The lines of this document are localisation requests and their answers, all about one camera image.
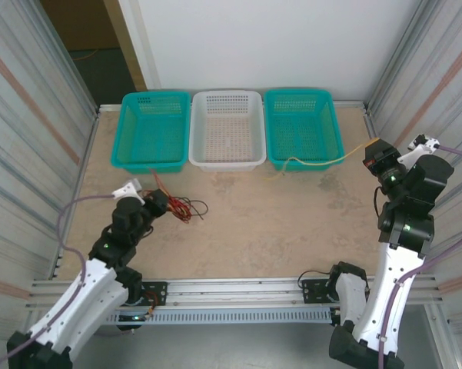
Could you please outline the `teal plastic basket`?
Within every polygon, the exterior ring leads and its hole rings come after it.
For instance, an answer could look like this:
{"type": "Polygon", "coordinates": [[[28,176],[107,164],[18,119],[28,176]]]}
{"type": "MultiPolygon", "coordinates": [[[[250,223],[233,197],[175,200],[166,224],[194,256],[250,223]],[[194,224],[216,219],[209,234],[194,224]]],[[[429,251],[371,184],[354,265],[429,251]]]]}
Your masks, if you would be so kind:
{"type": "Polygon", "coordinates": [[[344,160],[333,98],[322,89],[264,93],[268,159],[277,171],[323,171],[344,160]]]}
{"type": "Polygon", "coordinates": [[[143,91],[123,97],[111,164],[131,174],[178,173],[188,160],[191,96],[143,91]]]}

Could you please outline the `white plastic basket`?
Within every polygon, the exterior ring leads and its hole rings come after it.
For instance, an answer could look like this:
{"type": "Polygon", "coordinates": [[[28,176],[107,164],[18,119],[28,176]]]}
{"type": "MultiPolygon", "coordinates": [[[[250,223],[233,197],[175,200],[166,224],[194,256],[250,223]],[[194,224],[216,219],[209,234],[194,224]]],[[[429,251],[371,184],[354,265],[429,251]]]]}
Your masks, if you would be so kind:
{"type": "Polygon", "coordinates": [[[203,91],[191,103],[188,160],[205,172],[252,171],[267,158],[256,91],[203,91]]]}

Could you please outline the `brown wooden cabinet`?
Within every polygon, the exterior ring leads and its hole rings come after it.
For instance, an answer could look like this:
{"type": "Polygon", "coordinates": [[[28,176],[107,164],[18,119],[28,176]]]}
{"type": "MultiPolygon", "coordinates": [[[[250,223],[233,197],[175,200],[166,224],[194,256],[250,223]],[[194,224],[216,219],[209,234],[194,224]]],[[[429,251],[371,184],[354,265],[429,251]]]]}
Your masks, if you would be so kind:
{"type": "Polygon", "coordinates": [[[39,0],[68,51],[118,48],[103,0],[39,0]]]}

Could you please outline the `silver enclosure side panel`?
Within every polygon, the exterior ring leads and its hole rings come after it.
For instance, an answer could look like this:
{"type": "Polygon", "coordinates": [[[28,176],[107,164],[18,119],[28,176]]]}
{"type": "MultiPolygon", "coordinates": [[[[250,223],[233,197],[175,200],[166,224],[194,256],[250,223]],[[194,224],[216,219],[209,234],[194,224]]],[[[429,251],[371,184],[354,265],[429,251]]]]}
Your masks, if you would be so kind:
{"type": "Polygon", "coordinates": [[[368,104],[378,134],[405,149],[436,138],[454,174],[434,209],[430,256],[453,331],[462,334],[462,0],[422,0],[368,104]]]}
{"type": "Polygon", "coordinates": [[[96,115],[39,0],[0,0],[0,341],[49,278],[96,115]]]}

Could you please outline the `wide aluminium base rail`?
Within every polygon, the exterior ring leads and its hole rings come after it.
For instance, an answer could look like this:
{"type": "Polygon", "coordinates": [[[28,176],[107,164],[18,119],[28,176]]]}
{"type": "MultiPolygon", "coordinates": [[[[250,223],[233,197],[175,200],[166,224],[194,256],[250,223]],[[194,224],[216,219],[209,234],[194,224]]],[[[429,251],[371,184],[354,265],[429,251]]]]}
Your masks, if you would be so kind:
{"type": "MultiPolygon", "coordinates": [[[[46,310],[61,297],[70,281],[35,281],[26,302],[29,310],[46,310]]],[[[297,278],[172,279],[157,297],[163,308],[288,308],[304,305],[297,278]]],[[[408,304],[442,304],[435,277],[415,278],[408,304]]]]}

